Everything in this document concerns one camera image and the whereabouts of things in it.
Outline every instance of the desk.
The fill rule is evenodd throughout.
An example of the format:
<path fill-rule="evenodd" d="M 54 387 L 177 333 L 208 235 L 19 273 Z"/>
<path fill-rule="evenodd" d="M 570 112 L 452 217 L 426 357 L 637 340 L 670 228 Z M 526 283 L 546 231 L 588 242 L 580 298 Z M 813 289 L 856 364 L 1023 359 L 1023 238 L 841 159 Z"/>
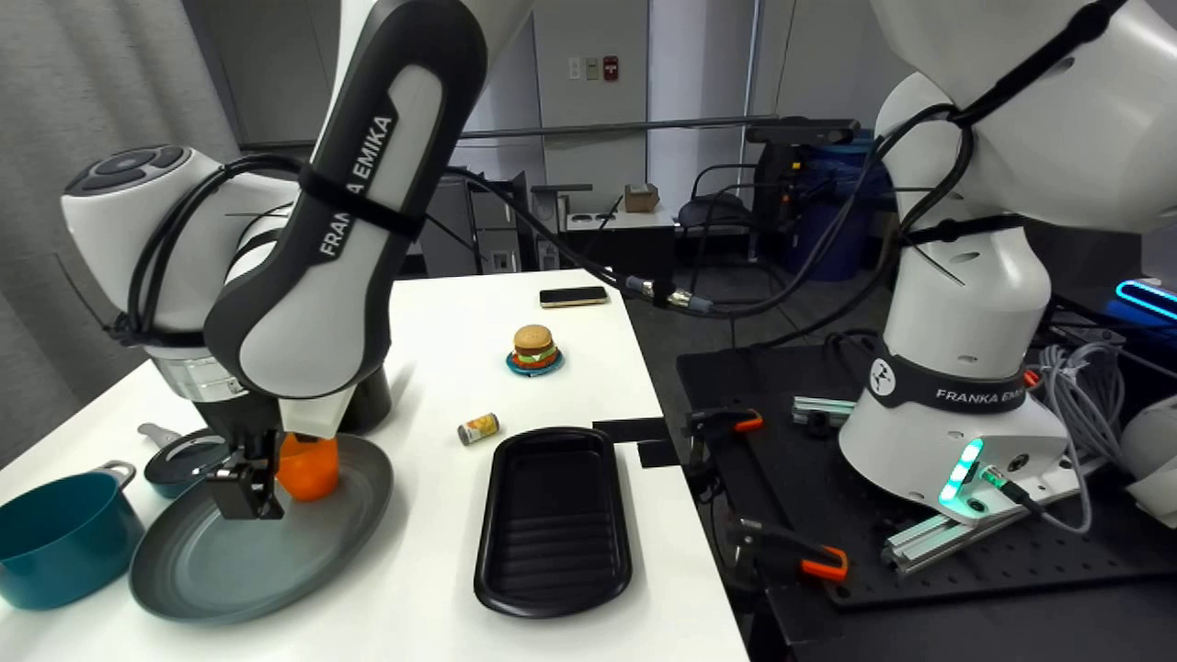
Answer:
<path fill-rule="evenodd" d="M 47 615 L 21 615 L 0 600 L 0 658 L 746 658 L 680 472 L 643 472 L 632 445 L 617 445 L 632 541 L 627 595 L 556 623 L 514 623 L 476 600 L 496 445 L 463 449 L 452 433 L 461 418 L 496 412 L 508 433 L 518 433 L 548 423 L 662 416 L 616 289 L 611 307 L 593 309 L 536 307 L 541 287 L 585 283 L 593 283 L 585 273 L 546 273 L 395 287 L 387 359 L 395 412 L 369 433 L 395 459 L 395 504 L 358 566 L 323 591 L 230 628 L 150 617 L 133 604 L 124 577 Z M 548 380 L 514 380 L 503 368 L 513 332 L 530 321 L 548 322 L 567 351 L 567 364 Z M 0 472 L 0 500 L 111 456 L 143 466 L 155 452 L 135 433 L 143 418 L 199 425 L 192 403 L 177 400 L 155 368 L 139 368 Z M 167 509 L 149 482 L 133 482 L 128 500 L 143 523 Z"/>
<path fill-rule="evenodd" d="M 746 445 L 713 445 L 713 465 L 732 511 L 775 525 L 780 473 L 763 465 L 756 445 L 780 445 L 790 395 L 819 395 L 848 384 L 834 357 L 787 353 L 703 353 L 680 359 L 693 407 L 756 403 L 770 429 Z M 780 658 L 790 647 L 797 662 L 1171 662 L 1177 650 L 1177 581 L 1117 581 L 1066 591 L 1009 591 L 987 600 L 936 600 L 910 607 L 834 611 L 813 584 L 763 584 L 763 617 L 756 658 Z"/>
<path fill-rule="evenodd" d="M 575 251 L 616 265 L 617 273 L 672 281 L 678 222 L 665 215 L 627 215 L 601 222 L 567 222 L 558 231 Z"/>

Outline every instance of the floor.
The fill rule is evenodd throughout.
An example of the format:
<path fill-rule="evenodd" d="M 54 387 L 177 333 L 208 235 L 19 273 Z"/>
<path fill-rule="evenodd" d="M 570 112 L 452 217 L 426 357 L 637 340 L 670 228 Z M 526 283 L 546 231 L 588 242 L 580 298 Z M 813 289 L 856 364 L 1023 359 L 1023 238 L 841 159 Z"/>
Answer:
<path fill-rule="evenodd" d="M 659 309 L 646 300 L 628 300 L 632 332 L 637 332 L 642 351 L 646 357 L 646 370 L 650 370 L 650 384 L 659 390 L 659 400 L 662 400 L 670 425 L 680 429 L 683 416 L 693 407 L 688 395 L 678 380 L 680 353 L 716 353 L 716 351 L 730 351 L 732 341 L 743 346 L 743 341 L 763 341 L 763 340 L 785 333 L 797 322 L 823 318 L 829 309 L 848 300 L 856 287 L 862 287 L 862 281 L 810 283 L 787 307 L 780 307 L 767 318 L 756 318 L 756 321 L 738 321 L 735 333 L 732 333 L 732 322 L 725 322 L 725 321 L 696 321 L 696 318 L 680 318 L 680 314 L 670 314 L 670 309 Z M 770 273 L 763 273 L 756 265 L 725 265 L 725 269 L 700 273 L 700 295 L 707 295 L 713 300 L 763 300 L 775 289 L 780 289 L 780 283 L 770 281 Z M 832 332 L 879 326 L 882 318 L 888 318 L 888 298 L 876 295 L 865 307 L 856 307 L 850 318 L 832 322 Z"/>

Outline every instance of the black workbench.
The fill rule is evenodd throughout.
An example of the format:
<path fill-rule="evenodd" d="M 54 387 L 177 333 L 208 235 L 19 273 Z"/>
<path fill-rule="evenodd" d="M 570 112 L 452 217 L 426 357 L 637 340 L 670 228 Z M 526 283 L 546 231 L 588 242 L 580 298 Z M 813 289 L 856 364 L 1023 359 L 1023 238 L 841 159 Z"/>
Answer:
<path fill-rule="evenodd" d="M 773 445 L 787 445 L 790 395 L 848 395 L 848 359 L 829 351 L 703 353 L 680 357 L 693 407 L 756 403 L 770 429 L 746 445 L 716 445 L 713 465 L 730 504 L 775 525 L 780 509 Z M 823 590 L 770 581 L 759 590 L 763 617 L 756 656 L 803 662 L 1171 662 L 1177 658 L 1177 581 L 1115 581 L 1066 591 L 1004 591 L 973 600 L 924 600 L 904 607 L 840 611 Z"/>

